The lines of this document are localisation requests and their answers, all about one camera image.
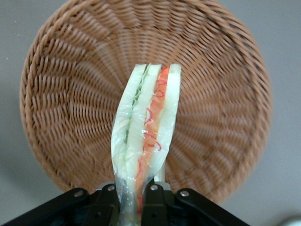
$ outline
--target gray floor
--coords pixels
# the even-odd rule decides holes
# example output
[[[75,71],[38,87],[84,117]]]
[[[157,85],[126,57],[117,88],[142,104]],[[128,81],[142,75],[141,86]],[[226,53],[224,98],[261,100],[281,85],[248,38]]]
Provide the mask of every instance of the gray floor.
[[[0,1],[0,225],[59,195],[34,159],[19,113],[20,75],[45,20],[64,0]],[[301,1],[220,0],[254,35],[270,73],[273,124],[257,168],[222,206],[254,226],[301,215]]]

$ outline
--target metal screw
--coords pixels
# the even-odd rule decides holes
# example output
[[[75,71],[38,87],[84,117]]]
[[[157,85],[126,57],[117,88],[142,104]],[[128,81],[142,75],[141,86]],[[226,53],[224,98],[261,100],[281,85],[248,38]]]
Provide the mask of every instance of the metal screw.
[[[189,193],[188,193],[188,191],[181,191],[180,195],[183,197],[187,197],[187,196],[189,196]]]
[[[114,187],[114,186],[108,187],[108,191],[114,191],[114,190],[115,190],[115,187]]]
[[[82,190],[80,190],[80,191],[76,192],[76,193],[74,194],[74,196],[75,196],[75,197],[80,197],[80,196],[82,196],[83,194],[84,194],[84,192],[83,192]]]
[[[150,189],[152,191],[157,191],[158,190],[158,186],[157,185],[152,185],[152,186],[150,186]]]

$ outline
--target wicker basket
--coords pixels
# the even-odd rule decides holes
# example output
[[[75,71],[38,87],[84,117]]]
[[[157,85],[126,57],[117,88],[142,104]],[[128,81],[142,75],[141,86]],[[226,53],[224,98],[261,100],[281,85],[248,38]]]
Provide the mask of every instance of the wicker basket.
[[[41,27],[20,106],[35,156],[63,190],[114,180],[111,128],[134,65],[182,65],[166,180],[220,202],[269,130],[269,77],[249,31],[215,0],[71,0]]]

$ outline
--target gray table surface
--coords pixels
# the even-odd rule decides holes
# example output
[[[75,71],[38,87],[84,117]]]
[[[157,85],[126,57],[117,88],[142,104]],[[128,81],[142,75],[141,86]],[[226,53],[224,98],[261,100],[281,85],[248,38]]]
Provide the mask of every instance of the gray table surface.
[[[62,192],[32,155],[19,112],[27,51],[64,0],[0,1],[0,225]],[[301,1],[220,0],[253,34],[270,73],[273,120],[256,169],[223,205],[254,226],[301,215]]]

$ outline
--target woven basket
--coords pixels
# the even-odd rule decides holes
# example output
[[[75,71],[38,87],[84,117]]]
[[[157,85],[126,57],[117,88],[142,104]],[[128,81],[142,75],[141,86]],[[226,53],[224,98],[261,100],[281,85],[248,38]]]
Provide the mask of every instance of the woven basket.
[[[234,192],[269,130],[269,77],[249,31],[215,0],[71,0],[41,27],[24,64],[26,135],[63,190],[114,180],[111,129],[135,64],[180,63],[166,180],[214,202]]]

